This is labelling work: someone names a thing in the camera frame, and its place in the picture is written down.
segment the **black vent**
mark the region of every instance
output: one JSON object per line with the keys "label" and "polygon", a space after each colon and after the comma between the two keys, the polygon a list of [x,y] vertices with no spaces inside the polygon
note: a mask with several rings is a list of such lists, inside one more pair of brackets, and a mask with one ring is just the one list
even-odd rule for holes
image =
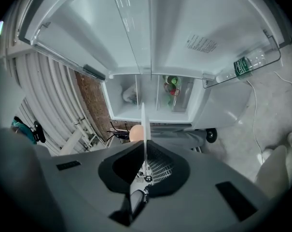
{"label": "black vent", "polygon": [[79,161],[75,160],[75,161],[70,161],[70,162],[58,164],[57,168],[61,171],[61,170],[65,170],[65,169],[68,169],[68,168],[76,167],[78,165],[81,165],[81,163]]}
{"label": "black vent", "polygon": [[149,186],[150,198],[173,194],[190,176],[190,166],[186,159],[152,140],[147,141],[147,161],[155,184]]}
{"label": "black vent", "polygon": [[239,221],[243,221],[253,215],[257,209],[243,196],[230,182],[222,182],[215,185],[220,194],[226,200]]}

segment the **crisper drawer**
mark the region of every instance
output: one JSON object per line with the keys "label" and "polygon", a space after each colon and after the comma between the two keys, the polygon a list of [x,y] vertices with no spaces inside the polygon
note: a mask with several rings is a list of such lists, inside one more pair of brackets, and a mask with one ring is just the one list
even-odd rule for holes
{"label": "crisper drawer", "polygon": [[163,75],[115,75],[102,83],[112,119],[141,121],[145,104],[150,122],[191,123],[204,97],[202,80],[177,77],[170,90]]}

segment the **glass shelf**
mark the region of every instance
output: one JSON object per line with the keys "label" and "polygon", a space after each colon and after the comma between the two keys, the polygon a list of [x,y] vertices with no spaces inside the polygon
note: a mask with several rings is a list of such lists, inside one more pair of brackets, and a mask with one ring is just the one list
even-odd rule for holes
{"label": "glass shelf", "polygon": [[235,59],[235,62],[231,62],[230,66],[225,67],[214,79],[204,75],[203,87],[243,82],[252,75],[274,71],[275,63],[281,59],[281,53],[274,37],[269,36],[266,30],[264,33],[268,39],[267,43],[243,52]]}

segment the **white pole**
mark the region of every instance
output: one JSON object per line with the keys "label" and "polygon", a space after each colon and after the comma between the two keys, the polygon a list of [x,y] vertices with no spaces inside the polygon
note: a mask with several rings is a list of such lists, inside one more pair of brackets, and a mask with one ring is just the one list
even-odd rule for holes
{"label": "white pole", "polygon": [[76,113],[78,114],[79,119],[86,126],[87,130],[89,131],[89,133],[93,134],[93,131],[91,130],[91,128],[88,125],[88,123],[86,122],[85,117],[83,116],[83,114],[82,114],[80,108],[78,107],[78,104],[77,104],[77,102],[76,102],[76,100],[74,98],[74,95],[73,95],[71,86],[69,84],[68,78],[66,76],[65,68],[64,68],[63,64],[59,63],[59,68],[60,68],[61,77],[62,77],[62,80],[63,80],[63,83],[64,83],[64,87],[65,87],[65,89],[66,89],[66,91],[68,93],[69,99],[70,99],[71,103],[73,104],[73,107],[74,107]]}
{"label": "white pole", "polygon": [[76,131],[72,134],[72,136],[67,140],[67,142],[64,144],[62,147],[60,154],[61,156],[63,155],[69,155],[77,142],[80,140],[82,137],[82,132],[79,129],[76,129]]}
{"label": "white pole", "polygon": [[84,140],[86,143],[89,142],[88,139],[88,134],[83,130],[82,126],[80,125],[79,121],[77,120],[77,118],[74,116],[74,113],[72,112],[68,101],[65,99],[64,97],[64,93],[63,90],[61,89],[57,74],[56,74],[56,69],[55,69],[55,65],[54,65],[54,60],[51,58],[48,58],[48,62],[49,62],[49,66],[50,66],[50,71],[51,71],[51,76],[53,78],[56,90],[58,92],[59,98],[62,101],[62,104],[65,108],[65,110],[68,112],[71,120],[73,121],[73,123],[75,124],[75,126],[82,132],[82,134],[84,135]]}
{"label": "white pole", "polygon": [[54,136],[54,141],[58,145],[64,145],[66,139],[58,132],[56,128],[52,126],[52,121],[49,120],[49,116],[46,114],[46,111],[42,109],[38,97],[34,91],[31,78],[29,76],[29,70],[26,67],[26,55],[16,58],[16,64],[18,66],[18,79],[20,82],[21,88],[24,90],[26,94],[27,103],[31,107],[34,112],[35,117],[41,123],[42,127],[48,134],[52,134]]}
{"label": "white pole", "polygon": [[94,132],[94,130],[91,128],[91,124],[90,124],[90,122],[89,122],[89,120],[88,120],[88,118],[87,118],[87,116],[86,116],[86,114],[85,114],[85,112],[84,112],[84,110],[83,110],[82,105],[80,104],[80,101],[79,101],[79,99],[78,99],[78,96],[77,96],[76,90],[75,90],[75,88],[74,88],[74,84],[73,84],[72,76],[71,76],[71,73],[70,73],[69,70],[68,70],[68,75],[69,75],[70,85],[71,85],[71,87],[72,87],[73,94],[74,94],[74,96],[75,96],[76,102],[77,102],[77,104],[78,104],[78,106],[79,106],[79,108],[80,108],[80,110],[81,110],[81,112],[82,112],[82,114],[83,114],[83,117],[85,118],[85,125],[86,125],[88,131],[89,131],[91,134],[96,134],[96,133]]}
{"label": "white pole", "polygon": [[48,88],[48,94],[52,100],[52,103],[57,109],[57,111],[59,112],[61,119],[58,122],[65,125],[70,130],[70,132],[73,133],[76,127],[73,125],[72,120],[70,119],[68,113],[63,108],[63,104],[61,103],[59,99],[59,96],[56,91],[56,87],[54,85],[54,82],[51,76],[51,70],[48,64],[48,57],[44,56],[44,58],[42,59],[42,64],[45,67],[48,66],[48,68],[46,68],[45,71],[42,72],[42,75],[43,75],[45,85]]}
{"label": "white pole", "polygon": [[40,106],[42,107],[42,110],[44,110],[45,114],[48,116],[48,120],[50,121],[52,126],[55,127],[55,121],[60,122],[59,125],[61,126],[57,126],[55,128],[66,141],[71,136],[72,132],[61,123],[60,115],[58,114],[58,111],[51,100],[51,94],[50,92],[48,92],[47,85],[42,77],[42,72],[45,72],[48,69],[41,66],[42,62],[39,61],[39,53],[36,52],[30,54],[29,56],[32,57],[32,61],[35,63],[34,65],[29,65],[30,68],[28,68],[30,72],[30,78],[32,80],[32,83],[34,84],[32,89],[34,90],[37,99],[40,101]]}

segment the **white pipe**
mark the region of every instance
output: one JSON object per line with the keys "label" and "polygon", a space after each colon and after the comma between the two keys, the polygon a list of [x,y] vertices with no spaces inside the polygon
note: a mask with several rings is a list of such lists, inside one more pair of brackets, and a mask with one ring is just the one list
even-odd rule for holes
{"label": "white pipe", "polygon": [[[35,95],[40,102],[42,110],[44,110],[44,112],[48,115],[48,120],[50,120],[51,124],[54,125],[52,122],[59,120],[59,115],[57,114],[57,110],[54,108],[54,105],[50,100],[46,85],[43,82],[38,54],[39,53],[30,54],[30,57],[35,62],[35,65],[31,66],[32,68],[29,71],[31,80],[33,83],[35,83],[33,91],[35,92]],[[56,130],[65,140],[67,140],[71,136],[71,132],[66,126],[57,126]]]}
{"label": "white pipe", "polygon": [[73,94],[74,94],[74,96],[75,96],[75,99],[76,99],[77,105],[79,106],[79,109],[81,110],[82,115],[83,115],[83,117],[85,118],[85,122],[84,122],[84,123],[85,123],[85,126],[87,127],[88,131],[89,131],[91,134],[96,135],[94,129],[92,128],[92,126],[91,126],[91,124],[90,124],[90,122],[89,122],[89,120],[88,120],[88,118],[87,118],[87,116],[86,116],[86,114],[85,114],[85,112],[84,112],[84,110],[83,110],[82,105],[80,104],[80,101],[79,101],[79,99],[78,99],[78,96],[77,96],[77,93],[76,93],[76,90],[75,90],[75,87],[74,87],[74,84],[73,84],[73,79],[72,79],[72,76],[71,76],[71,73],[70,73],[69,69],[68,69],[68,76],[69,76],[70,85],[71,85],[71,87],[72,87]]}
{"label": "white pipe", "polygon": [[[17,83],[19,83],[20,86],[24,87],[24,91],[26,91],[27,95],[27,101],[24,100],[22,102],[22,104],[19,107],[19,111],[18,111],[18,116],[23,120],[24,123],[26,123],[28,126],[32,127],[33,126],[33,122],[36,120],[36,117],[34,116],[33,112],[31,109],[34,109],[34,111],[36,113],[38,113],[37,115],[40,117],[38,118],[39,120],[42,120],[42,126],[44,128],[45,131],[45,138],[46,138],[46,142],[45,145],[49,151],[51,152],[52,155],[58,155],[60,152],[60,147],[57,145],[57,143],[54,141],[58,141],[58,137],[57,135],[51,133],[51,135],[53,137],[50,137],[48,133],[50,133],[51,129],[56,128],[56,130],[59,129],[59,127],[61,127],[62,125],[68,125],[68,127],[66,126],[64,130],[68,130],[69,127],[71,127],[70,131],[70,135],[68,135],[68,138],[71,136],[71,131],[74,131],[74,126],[72,125],[71,120],[69,119],[67,112],[64,110],[62,103],[59,100],[59,97],[56,93],[50,72],[49,72],[49,68],[47,68],[46,70],[42,69],[43,71],[40,73],[36,73],[37,71],[40,71],[40,63],[38,60],[38,56],[36,55],[35,58],[37,59],[31,59],[34,60],[34,62],[36,64],[31,66],[27,65],[28,61],[25,61],[25,56],[24,53],[20,53],[20,55],[16,56],[16,65],[14,64],[14,60],[12,60],[11,58],[8,59],[6,58],[6,49],[8,49],[8,52],[10,52],[10,49],[12,49],[12,47],[15,45],[14,40],[16,40],[16,44],[19,44],[20,41],[17,38],[17,34],[18,32],[16,31],[16,22],[17,21],[17,14],[20,14],[19,12],[17,12],[20,8],[20,1],[18,0],[13,6],[10,7],[8,13],[5,16],[5,21],[4,21],[4,25],[3,25],[3,29],[2,29],[2,34],[1,34],[1,38],[0,38],[0,57],[3,60],[4,66],[6,68],[6,70],[11,74],[11,76],[16,80]],[[52,84],[52,88],[51,86],[49,87],[48,84],[44,81],[41,80],[42,78],[42,74],[45,74],[47,76],[49,76],[50,80],[51,80],[51,84]],[[47,102],[47,106],[50,105],[50,103],[48,101],[46,101],[46,99],[48,97],[45,97],[44,95],[42,96],[40,93],[40,86],[37,86],[36,84],[38,83],[38,81],[40,82],[41,87],[44,87],[44,95],[46,96],[46,92],[53,96],[56,95],[56,99],[53,99],[51,102],[54,104],[54,108],[50,107],[52,110],[56,110],[58,112],[58,114],[60,114],[62,116],[62,118],[66,118],[66,120],[68,121],[68,123],[60,123],[60,121],[57,121],[56,123],[56,127],[54,126],[54,121],[51,124],[52,126],[46,126],[45,122],[48,123],[48,119],[49,115],[52,115],[52,113],[50,113],[50,109],[49,112],[47,114],[45,113],[40,113],[40,110],[37,110],[37,104],[40,105],[43,104],[45,105],[44,108],[42,108],[42,111],[46,112],[46,102]],[[84,146],[80,143],[77,142],[75,149],[84,149]]]}
{"label": "white pipe", "polygon": [[59,68],[60,68],[60,73],[61,73],[61,77],[62,77],[62,81],[64,83],[64,87],[68,93],[68,96],[69,96],[69,99],[79,117],[79,119],[82,121],[82,123],[86,126],[87,130],[89,131],[89,133],[93,134],[93,131],[91,130],[90,126],[88,125],[88,123],[86,122],[85,120],[85,117],[83,116],[81,110],[79,109],[78,107],[78,104],[74,98],[74,95],[73,95],[73,92],[72,92],[72,89],[70,87],[70,84],[69,84],[69,81],[68,81],[68,78],[67,78],[67,75],[65,73],[65,68],[63,66],[63,64],[60,64],[59,63]]}
{"label": "white pipe", "polygon": [[46,61],[46,66],[48,66],[48,68],[43,74],[43,79],[45,79],[46,87],[49,91],[53,104],[56,106],[57,110],[61,111],[60,116],[62,118],[62,121],[60,122],[62,122],[63,125],[66,125],[71,132],[74,132],[76,128],[73,125],[72,120],[70,119],[68,113],[64,110],[63,105],[57,94],[56,87],[51,76],[50,66],[48,64],[48,57],[46,56],[44,57],[45,57],[44,61]]}
{"label": "white pipe", "polygon": [[67,100],[65,99],[64,97],[64,94],[63,94],[63,90],[61,89],[61,86],[60,86],[60,83],[59,83],[59,80],[57,78],[57,74],[56,74],[56,68],[55,68],[55,65],[54,65],[54,60],[53,59],[50,59],[48,58],[48,62],[49,62],[49,66],[50,66],[50,71],[51,71],[51,76],[54,80],[54,84],[55,84],[55,87],[58,91],[58,95],[62,101],[62,104],[65,108],[65,110],[68,112],[71,120],[73,121],[73,123],[75,124],[75,126],[82,132],[82,134],[84,135],[84,140],[86,141],[86,143],[89,142],[89,139],[88,139],[88,135],[87,133],[82,129],[80,123],[78,122],[78,120],[76,119],[76,117],[74,116],[74,113],[72,112],[72,110],[70,109],[70,106],[67,102]]}
{"label": "white pipe", "polygon": [[78,115],[72,105],[72,103],[70,102],[70,99],[69,99],[69,95],[68,95],[68,92],[64,86],[64,83],[63,83],[63,80],[62,80],[62,77],[61,77],[61,73],[60,73],[60,68],[59,68],[59,65],[60,63],[59,62],[56,62],[54,61],[54,66],[55,66],[55,71],[56,71],[56,76],[57,76],[57,79],[58,79],[58,82],[60,84],[60,88],[61,90],[63,91],[63,97],[65,98],[65,100],[67,101],[67,104],[68,106],[70,107],[70,110],[72,111],[72,113],[74,114],[74,117],[78,120]]}
{"label": "white pipe", "polygon": [[69,155],[72,151],[74,146],[77,144],[77,142],[82,137],[82,132],[79,129],[76,129],[76,131],[71,135],[71,137],[67,140],[65,145],[62,147],[60,151],[60,155]]}
{"label": "white pipe", "polygon": [[75,96],[75,99],[77,101],[77,104],[78,104],[78,106],[79,106],[79,108],[80,108],[80,110],[81,110],[81,112],[82,112],[82,114],[83,114],[83,116],[85,118],[85,122],[88,124],[89,128],[91,129],[89,132],[91,134],[94,134],[100,140],[100,142],[106,147],[106,144],[103,141],[103,139],[101,139],[101,137],[99,137],[98,134],[96,133],[96,131],[93,129],[90,121],[88,120],[87,115],[85,114],[85,112],[83,110],[83,106],[81,105],[81,103],[79,101],[78,95],[77,95],[76,90],[75,90],[75,85],[73,83],[73,78],[72,78],[72,72],[74,73],[74,71],[73,70],[70,71],[70,69],[68,67],[67,67],[67,71],[68,71],[68,75],[69,75],[69,81],[70,81],[70,84],[71,84],[71,87],[72,87],[72,90],[73,90],[73,94]]}
{"label": "white pipe", "polygon": [[54,136],[54,140],[58,145],[64,145],[66,140],[62,137],[62,135],[54,129],[52,126],[52,123],[48,121],[48,116],[45,114],[44,110],[42,110],[42,107],[37,100],[37,97],[34,93],[34,90],[32,89],[33,85],[31,83],[30,76],[28,74],[28,68],[27,68],[27,61],[26,56],[21,56],[16,58],[16,63],[18,68],[18,78],[20,81],[20,85],[24,92],[26,93],[27,102],[30,105],[35,117],[38,119],[38,121],[41,123],[43,128],[48,134],[51,134]]}

